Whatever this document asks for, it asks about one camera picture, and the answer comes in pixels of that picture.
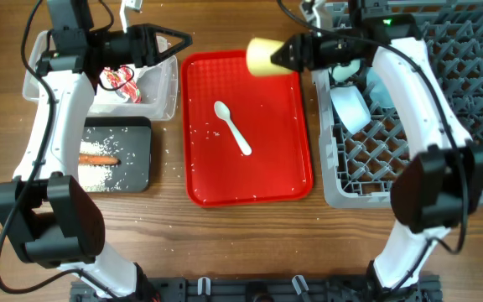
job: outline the plastic container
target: plastic container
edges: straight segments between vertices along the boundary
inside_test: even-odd
[[[370,87],[368,88],[370,90],[368,95],[372,102],[377,102],[381,108],[388,109],[394,107],[389,91],[385,87],[385,84],[383,84],[382,79],[372,68],[368,70],[368,74],[366,75],[366,85]]]
[[[296,73],[255,77],[245,50],[189,56],[182,64],[185,181],[198,206],[305,197],[313,186]],[[224,102],[252,148],[245,156],[214,111]]]
[[[426,40],[434,74],[456,117],[474,140],[483,142],[483,1],[388,4],[394,13],[413,14]],[[325,7],[334,28],[350,27],[347,3],[326,3]],[[356,80],[366,82],[362,73]],[[392,182],[408,165],[408,141],[396,110],[381,108],[366,98],[370,124],[351,134],[330,105],[329,72],[313,72],[313,81],[319,101],[325,200],[333,207],[390,206]],[[370,89],[361,93],[368,96]]]
[[[40,33],[34,43],[29,57],[29,65],[33,68],[46,48],[46,34]],[[169,46],[167,39],[157,36],[158,48],[165,51]],[[106,91],[98,87],[95,100],[87,114],[88,117],[134,117],[144,116],[153,121],[167,121],[174,116],[178,95],[178,62],[172,56],[164,62],[152,68],[145,68],[142,75],[140,70],[135,70],[137,85],[141,91],[141,103],[110,102],[106,97]],[[23,98],[28,101],[39,100],[39,83],[30,73],[25,72],[22,89]]]
[[[370,112],[357,87],[336,87],[330,94],[340,120],[350,133],[358,133],[370,122]]]

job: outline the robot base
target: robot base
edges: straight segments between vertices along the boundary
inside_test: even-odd
[[[248,293],[251,288],[267,288],[267,294],[274,302],[362,302],[375,301],[365,298],[366,277],[362,275],[332,276],[328,279],[308,279],[309,291],[296,294],[289,279],[254,279],[254,280],[211,280],[210,295],[198,295],[198,282],[184,278],[148,279],[161,294],[163,302],[258,302],[265,299],[254,299]],[[82,282],[72,283],[70,302],[103,301],[96,297],[94,290]],[[415,293],[406,299],[395,299],[401,302],[442,302],[443,294],[439,276],[420,278]]]

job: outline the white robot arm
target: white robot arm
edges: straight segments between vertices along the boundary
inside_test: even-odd
[[[329,21],[320,15],[325,13],[321,9],[324,3],[303,1],[301,9],[305,17],[321,26]],[[374,283],[374,299],[404,298],[418,282],[418,274],[437,242],[475,211],[483,188],[483,148],[471,142],[450,109],[413,16],[391,15],[385,1],[350,0],[352,28],[327,31],[297,18],[280,0],[278,4],[314,34],[294,35],[285,44],[254,39],[247,50],[253,75],[284,74],[285,69],[327,70],[331,66],[339,66],[342,73],[355,73],[358,67],[348,65],[364,60],[389,91],[408,138],[412,162],[392,187],[391,204],[397,220],[367,276]],[[269,59],[254,60],[258,57],[255,54]]]
[[[135,12],[141,13],[142,5],[143,0],[122,0],[119,16],[121,18],[122,30],[124,31],[124,33],[127,32],[127,27],[130,24],[130,22],[127,20],[126,11],[128,9],[131,9]]]
[[[127,0],[123,6],[140,6],[141,2]],[[40,3],[28,21],[25,37]],[[122,258],[105,242],[103,217],[77,182],[81,137],[104,68],[154,66],[190,46],[191,36],[152,24],[125,26],[118,32],[110,32],[109,25],[91,31],[94,25],[86,0],[49,0],[48,9],[54,25],[48,39],[53,37],[56,50],[46,50],[35,71],[24,58],[26,39],[22,45],[23,63],[42,85],[25,155],[13,181],[0,184],[0,257],[8,236],[22,262],[63,272],[27,289],[10,289],[0,277],[0,288],[25,294],[73,273],[97,297],[152,301],[158,292],[137,264]],[[174,36],[181,42],[159,52],[156,34]],[[45,201],[53,212],[34,213],[33,208]]]

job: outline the clear plastic container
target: clear plastic container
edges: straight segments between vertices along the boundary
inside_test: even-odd
[[[370,68],[366,75],[366,83],[369,86],[372,85],[369,95],[373,102],[378,102],[381,108],[394,108],[389,91],[385,87],[385,84],[383,84],[382,79],[372,68]]]
[[[46,48],[46,34],[44,31],[37,36],[33,50],[29,56],[29,65],[36,66],[42,52]],[[157,36],[159,51],[165,51],[169,46],[167,39]],[[174,116],[176,99],[178,95],[178,61],[175,56],[152,67],[135,70],[137,85],[141,91],[140,103],[112,102],[105,97],[104,92],[98,92],[87,116],[89,117],[136,117],[144,116],[153,121],[168,121]],[[39,83],[29,72],[25,72],[22,89],[23,98],[28,101],[39,101]]]

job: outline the white cup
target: white cup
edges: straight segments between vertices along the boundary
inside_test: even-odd
[[[370,112],[357,87],[335,87],[330,94],[340,120],[351,134],[358,133],[370,122]]]

